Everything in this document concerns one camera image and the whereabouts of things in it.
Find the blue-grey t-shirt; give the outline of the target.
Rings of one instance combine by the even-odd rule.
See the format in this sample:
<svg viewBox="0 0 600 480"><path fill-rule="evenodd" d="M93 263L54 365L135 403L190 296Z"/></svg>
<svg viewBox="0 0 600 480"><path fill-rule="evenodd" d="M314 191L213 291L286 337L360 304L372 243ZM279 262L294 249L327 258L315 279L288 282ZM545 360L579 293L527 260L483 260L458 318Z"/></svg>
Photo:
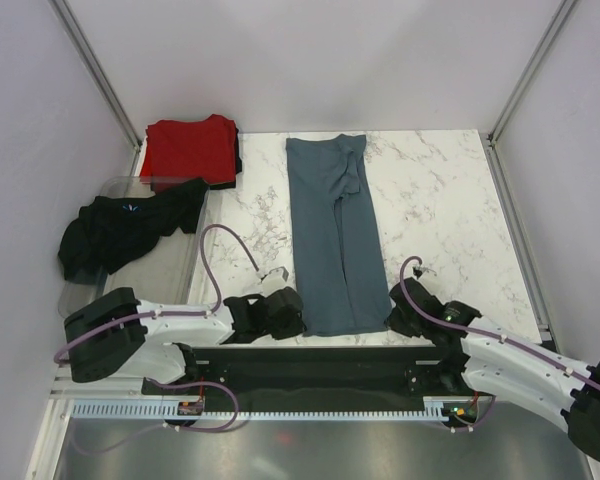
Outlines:
<svg viewBox="0 0 600 480"><path fill-rule="evenodd" d="M309 335L375 333L391 312L366 145L365 136L344 134L286 141L295 279Z"/></svg>

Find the clear plastic bin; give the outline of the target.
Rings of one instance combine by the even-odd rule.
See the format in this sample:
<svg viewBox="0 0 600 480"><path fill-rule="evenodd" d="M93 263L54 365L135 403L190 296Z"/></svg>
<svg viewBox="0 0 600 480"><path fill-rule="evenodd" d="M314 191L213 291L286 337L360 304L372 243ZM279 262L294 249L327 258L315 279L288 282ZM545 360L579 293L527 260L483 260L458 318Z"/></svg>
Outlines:
<svg viewBox="0 0 600 480"><path fill-rule="evenodd" d="M146 198L172 185L192 179L118 177L108 181L98 196L110 198ZM201 231L207 213L207 192L194 234L176 230L163 237L156 247L145 256L130 262L113 274L101 270L86 275L79 283L65 280L58 311L68 317L94 300L120 288L130 287L136 297L156 303L184 304L196 269L197 235Z"/></svg>

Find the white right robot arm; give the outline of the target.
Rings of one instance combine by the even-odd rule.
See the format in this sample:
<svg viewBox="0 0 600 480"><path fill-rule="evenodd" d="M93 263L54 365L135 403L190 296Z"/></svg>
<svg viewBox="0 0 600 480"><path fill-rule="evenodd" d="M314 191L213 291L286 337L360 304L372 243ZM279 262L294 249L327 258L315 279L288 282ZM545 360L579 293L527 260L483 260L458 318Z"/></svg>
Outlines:
<svg viewBox="0 0 600 480"><path fill-rule="evenodd" d="M459 301L441 303L414 278L390 291L388 327L444 350L433 366L412 367L413 392L460 395L471 390L513 403L563 430L600 462L600 361L588 365L512 334Z"/></svg>

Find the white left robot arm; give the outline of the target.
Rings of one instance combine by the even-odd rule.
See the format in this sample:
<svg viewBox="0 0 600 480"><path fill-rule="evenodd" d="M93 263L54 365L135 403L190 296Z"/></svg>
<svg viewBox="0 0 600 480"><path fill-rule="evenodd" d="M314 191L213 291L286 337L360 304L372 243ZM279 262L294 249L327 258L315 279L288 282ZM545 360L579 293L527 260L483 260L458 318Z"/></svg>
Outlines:
<svg viewBox="0 0 600 480"><path fill-rule="evenodd" d="M199 348L283 340L306 331L303 301L291 287L265 296L229 297L217 308L164 305L117 288L64 320L67 345L56 355L78 384L121 373L188 393L199 382Z"/></svg>

